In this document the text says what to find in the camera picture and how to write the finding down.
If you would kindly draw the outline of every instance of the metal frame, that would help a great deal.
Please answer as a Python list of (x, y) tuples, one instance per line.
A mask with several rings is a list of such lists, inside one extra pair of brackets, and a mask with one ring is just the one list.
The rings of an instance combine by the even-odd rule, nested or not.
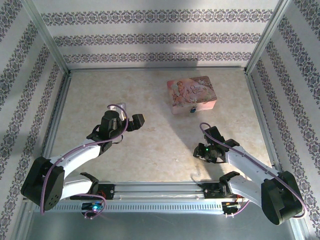
[[(45, 43), (48, 45), (49, 50), (58, 62), (59, 66), (67, 73), (67, 80), (64, 81), (61, 87), (61, 95), (57, 99), (57, 107), (53, 114), (52, 124), (49, 129), (48, 140), (43, 151), (44, 157), (51, 155), (54, 141), (56, 138), (58, 126), (62, 116), (64, 104), (67, 98), (68, 89), (72, 79), (73, 73), (77, 72), (92, 72), (92, 71), (154, 71), (154, 70), (203, 70), (203, 69), (216, 69), (224, 70), (229, 69), (231, 66), (226, 67), (181, 67), (181, 68), (109, 68), (109, 69), (73, 69), (69, 71), (65, 60), (63, 59), (54, 39), (50, 35), (44, 21), (42, 20), (36, 6), (32, 0), (21, 0), (23, 6), (26, 8), (35, 26), (39, 30)], [(276, 155), (276, 151), (272, 144), (271, 136), (267, 130), (267, 123), (263, 117), (262, 108), (259, 104), (257, 93), (254, 90), (253, 82), (250, 77), (250, 72), (259, 60), (260, 55), (265, 49), (268, 40), (275, 31), (277, 24), (288, 7), (290, 0), (280, 0), (277, 4), (274, 14), (272, 15), (269, 23), (263, 31), (261, 38), (255, 47), (250, 60), (248, 61), (245, 70), (245, 78), (248, 89), (251, 95), (252, 103), (257, 115), (260, 125), (262, 136), (266, 145), (266, 149), (271, 160), (272, 166), (279, 170), (280, 165)], [(108, 202), (106, 212), (146, 212), (146, 211), (162, 211), (162, 212), (216, 212), (221, 213), (221, 206), (217, 199), (205, 199), (202, 189), (194, 182), (117, 182), (112, 201)], [(234, 198), (225, 198), (225, 201), (234, 201)], [(81, 200), (64, 200), (61, 201), (53, 212), (74, 212), (79, 211)], [(31, 223), (33, 213), (39, 211), (39, 207), (29, 200), (23, 200), (16, 224), (14, 226), (12, 240), (22, 240), (27, 236), (28, 229)], [(294, 232), (295, 239), (308, 239), (308, 228), (304, 220), (291, 219), (290, 224)]]
[(40, 13), (37, 10), (37, 7), (35, 6), (34, 2), (32, 0), (21, 0), (21, 3), (24, 6), (27, 13), (29, 14), (36, 29), (39, 31), (45, 44), (49, 48), (50, 53), (53, 55), (55, 61), (58, 63), (60, 68), (62, 68), (66, 74), (69, 74), (69, 68), (67, 67), (67, 63), (66, 63), (65, 59), (63, 58), (62, 54), (60, 53), (58, 46), (55, 43), (54, 38), (51, 36), (44, 20), (42, 19)]
[(251, 73), (251, 71), (253, 70), (254, 66), (256, 65), (256, 63), (258, 62), (262, 52), (264, 51), (266, 45), (268, 44), (268, 41), (270, 39), (270, 37), (273, 35), (273, 33), (275, 32), (278, 23), (281, 20), (281, 17), (283, 16), (283, 14), (285, 13), (285, 11), (288, 8), (289, 3), (291, 2), (291, 0), (280, 0), (275, 9), (274, 12), (271, 16), (271, 19), (269, 20), (269, 22), (267, 23), (263, 33), (261, 34), (261, 37), (259, 39), (258, 44), (255, 46), (252, 55), (248, 61), (248, 63), (245, 66), (245, 72), (246, 73)]

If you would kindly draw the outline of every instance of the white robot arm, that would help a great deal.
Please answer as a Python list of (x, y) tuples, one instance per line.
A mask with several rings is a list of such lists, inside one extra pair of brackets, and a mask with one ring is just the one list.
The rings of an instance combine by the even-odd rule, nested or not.
[[(124, 109), (124, 103), (118, 104)], [(21, 193), (38, 206), (41, 205), (42, 191), (44, 191), (43, 208), (45, 211), (52, 209), (61, 199), (79, 194), (95, 195), (98, 191), (99, 181), (94, 176), (82, 172), (77, 176), (69, 177), (70, 173), (91, 159), (105, 153), (123, 131), (132, 132), (140, 129), (144, 122), (142, 114), (132, 116), (133, 121), (124, 119), (122, 112), (110, 108), (104, 113), (101, 124), (97, 125), (86, 140), (69, 151), (68, 154), (46, 159), (38, 157), (32, 164), (30, 171), (23, 183)], [(47, 178), (44, 176), (52, 170)]]
[[(229, 172), (220, 177), (219, 189), (209, 192), (212, 197), (215, 194), (240, 195), (261, 207), (265, 216), (276, 225), (305, 215), (305, 204), (290, 172), (279, 172), (263, 164), (235, 140), (225, 140), (216, 126), (203, 130), (200, 125), (200, 128), (207, 145), (199, 143), (193, 156), (209, 163), (231, 164), (250, 178), (246, 179), (235, 171)], [(304, 214), (296, 217), (303, 208)]]

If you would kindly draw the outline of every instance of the damask wallpaper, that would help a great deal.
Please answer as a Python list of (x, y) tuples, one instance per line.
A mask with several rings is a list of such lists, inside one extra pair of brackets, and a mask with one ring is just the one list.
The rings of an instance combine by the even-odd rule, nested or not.
[(245, 66), (278, 0), (34, 0), (68, 67)]
[(289, 5), (251, 73), (283, 170), (308, 207), (311, 239), (320, 239), (320, 1)]
[(19, 0), (0, 1), (0, 240), (10, 239), (29, 166), (42, 151), (63, 79)]

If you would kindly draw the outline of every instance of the table surface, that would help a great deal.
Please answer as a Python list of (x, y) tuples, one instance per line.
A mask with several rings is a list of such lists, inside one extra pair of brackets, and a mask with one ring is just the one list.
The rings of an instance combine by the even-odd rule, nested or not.
[[(172, 115), (167, 81), (208, 76), (217, 95), (212, 110)], [(129, 116), (143, 114), (143, 127), (126, 132), (121, 144), (76, 171), (100, 181), (218, 180), (233, 166), (193, 157), (205, 143), (199, 123), (217, 126), (251, 155), (270, 166), (244, 72), (240, 68), (202, 70), (133, 70), (74, 72), (52, 156), (81, 144), (100, 124), (108, 104), (126, 103)]]

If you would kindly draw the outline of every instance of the enclosure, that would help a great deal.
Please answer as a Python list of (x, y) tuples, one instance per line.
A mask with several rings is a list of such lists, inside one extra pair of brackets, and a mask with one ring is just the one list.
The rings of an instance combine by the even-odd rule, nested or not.
[[(1, 0), (0, 239), (320, 239), (319, 4)], [(214, 108), (173, 115), (167, 81), (200, 76)], [(75, 172), (123, 192), (92, 221), (69, 199), (41, 216), (20, 193), (34, 160), (81, 144), (121, 102), (144, 125)], [(234, 218), (210, 214), (199, 183), (248, 176), (193, 156), (202, 122), (291, 172), (305, 219), (275, 226), (253, 203)]]

